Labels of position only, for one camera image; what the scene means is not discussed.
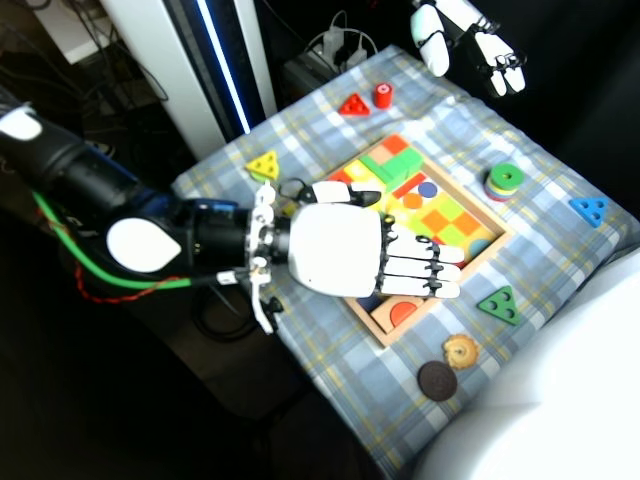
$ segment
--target red triangle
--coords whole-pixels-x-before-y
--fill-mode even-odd
[[[340,107],[339,110],[341,115],[370,115],[371,110],[367,107],[367,104],[364,103],[364,100],[358,95],[354,93],[351,95],[344,105]]]

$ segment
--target orange circle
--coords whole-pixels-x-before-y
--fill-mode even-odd
[[[422,206],[422,195],[409,192],[402,198],[405,207],[416,210]]]
[[[410,302],[396,303],[391,309],[391,313],[389,314],[389,316],[391,317],[391,325],[397,327],[402,322],[404,322],[409,315],[415,312],[417,308],[418,307]]]

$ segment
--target table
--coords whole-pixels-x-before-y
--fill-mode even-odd
[[[393,107],[387,111],[375,109],[369,98],[381,82],[395,87]],[[337,113],[353,92],[372,106],[371,116]],[[265,151],[276,150],[282,179],[311,182],[394,132],[417,144],[489,205],[516,236],[463,284],[459,298],[442,302],[387,349],[341,299],[305,289],[286,269],[274,272],[264,293],[277,295],[285,306],[279,330],[284,343],[389,477],[478,393],[596,267],[640,241],[640,224],[613,201],[603,225],[589,226],[568,201],[602,192],[481,101],[433,78],[421,62],[396,47],[226,145],[178,177],[174,188],[186,197],[250,206],[258,184],[243,167]],[[492,165],[507,160],[525,172],[526,181],[515,198],[500,204],[484,195],[482,181]],[[507,284],[523,319],[517,327],[476,308]],[[442,343],[463,332],[482,347],[478,363],[457,373],[453,398],[434,403],[418,388],[418,369],[429,360],[442,360]]]

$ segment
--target robotic arm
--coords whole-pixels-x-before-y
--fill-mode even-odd
[[[254,314],[266,333],[273,324],[260,288],[279,263],[327,295],[459,295],[454,264],[463,260],[462,250],[416,237],[393,217],[362,208],[379,192],[340,182],[305,186],[298,195],[303,205],[290,220],[275,214],[276,191],[268,182],[249,209],[182,200],[145,187],[80,138],[7,98],[0,91],[0,153],[62,217],[97,232],[111,267],[129,276],[180,275],[223,285],[248,277]]]
[[[502,97],[524,90],[525,57],[496,35],[499,25],[467,0],[414,0],[414,6],[417,11],[411,17],[411,35],[427,68],[436,77],[449,69],[448,44],[455,45],[462,39],[493,95]]]

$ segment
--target led light strip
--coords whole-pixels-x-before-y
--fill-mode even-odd
[[[202,19],[204,20],[204,25],[207,29],[207,33],[209,34],[209,38],[211,39],[211,45],[213,46],[213,50],[216,53],[216,57],[218,59],[218,63],[220,64],[220,68],[222,69],[224,79],[227,82],[227,87],[229,88],[229,93],[231,93],[231,98],[233,99],[233,104],[236,107],[236,112],[238,112],[238,118],[240,119],[240,123],[242,124],[242,128],[244,129],[244,133],[249,133],[251,129],[249,128],[247,117],[244,114],[244,109],[242,108],[242,102],[240,102],[238,91],[236,90],[236,86],[233,83],[233,77],[231,76],[231,71],[229,70],[229,66],[227,65],[227,59],[225,58],[224,52],[222,51],[222,45],[220,44],[218,33],[213,26],[211,11],[209,10],[206,0],[197,0],[197,2],[198,8],[200,9],[200,14],[202,15]]]

